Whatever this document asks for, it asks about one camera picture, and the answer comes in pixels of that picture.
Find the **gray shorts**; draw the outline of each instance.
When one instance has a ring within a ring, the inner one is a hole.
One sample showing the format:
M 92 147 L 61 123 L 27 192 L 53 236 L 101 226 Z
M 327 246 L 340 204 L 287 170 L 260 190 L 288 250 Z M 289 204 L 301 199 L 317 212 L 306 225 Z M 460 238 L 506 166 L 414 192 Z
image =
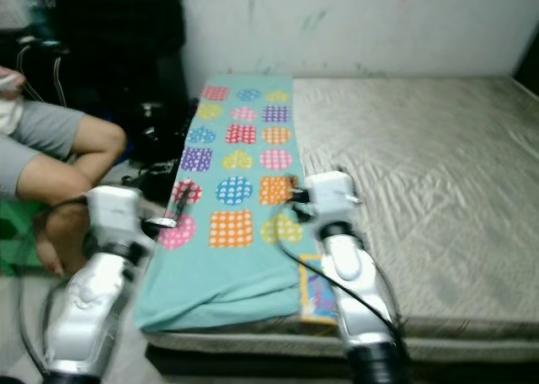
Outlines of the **gray shorts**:
M 24 101 L 17 129 L 9 136 L 0 133 L 0 195 L 16 197 L 20 174 L 36 155 L 67 159 L 83 115 L 53 104 Z

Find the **yellow heart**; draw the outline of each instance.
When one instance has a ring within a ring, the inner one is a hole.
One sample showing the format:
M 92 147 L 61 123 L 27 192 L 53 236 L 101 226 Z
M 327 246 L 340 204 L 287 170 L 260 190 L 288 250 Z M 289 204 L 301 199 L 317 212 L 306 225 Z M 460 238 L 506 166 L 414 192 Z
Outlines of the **yellow heart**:
M 262 239 L 267 243 L 275 243 L 275 218 L 264 223 L 262 226 Z M 288 241 L 289 243 L 299 243 L 302 240 L 302 227 L 293 222 L 289 216 L 279 214 L 277 216 L 277 232 L 279 238 Z
M 274 91 L 266 95 L 268 102 L 287 102 L 289 98 L 289 94 L 284 91 Z
M 221 165 L 225 169 L 250 169 L 253 167 L 253 159 L 244 150 L 236 150 L 224 157 Z
M 202 120 L 216 119 L 222 114 L 222 107 L 218 104 L 199 104 L 196 115 Z

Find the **gray mattress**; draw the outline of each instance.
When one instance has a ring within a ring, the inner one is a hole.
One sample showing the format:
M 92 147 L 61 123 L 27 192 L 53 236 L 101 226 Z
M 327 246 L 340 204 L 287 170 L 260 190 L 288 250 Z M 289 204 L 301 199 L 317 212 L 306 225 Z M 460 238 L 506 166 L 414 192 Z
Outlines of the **gray mattress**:
M 514 81 L 297 79 L 306 174 L 340 165 L 412 357 L 539 360 L 539 100 Z M 148 333 L 168 349 L 340 355 L 282 324 Z

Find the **hand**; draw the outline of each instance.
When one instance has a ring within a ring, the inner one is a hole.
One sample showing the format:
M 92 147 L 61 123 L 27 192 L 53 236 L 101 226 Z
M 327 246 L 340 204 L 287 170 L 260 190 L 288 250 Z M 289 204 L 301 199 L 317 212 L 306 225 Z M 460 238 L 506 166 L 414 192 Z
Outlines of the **hand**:
M 0 98 L 13 100 L 20 96 L 23 92 L 23 86 L 26 83 L 26 78 L 23 74 L 10 70 L 9 68 L 0 67 L 0 77 L 6 77 L 10 74 L 16 74 L 17 78 L 13 81 L 13 89 L 9 91 L 0 91 Z

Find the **teal blanket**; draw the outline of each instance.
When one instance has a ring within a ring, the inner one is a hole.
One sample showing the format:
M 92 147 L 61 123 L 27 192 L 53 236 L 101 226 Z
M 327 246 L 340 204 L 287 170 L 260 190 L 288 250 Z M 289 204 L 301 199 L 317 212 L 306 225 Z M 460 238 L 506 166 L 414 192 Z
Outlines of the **teal blanket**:
M 299 312 L 298 254 L 315 253 L 293 214 L 270 221 L 302 184 L 289 77 L 219 76 L 206 85 L 168 204 L 186 190 L 178 228 L 162 232 L 135 307 L 145 330 L 215 327 Z

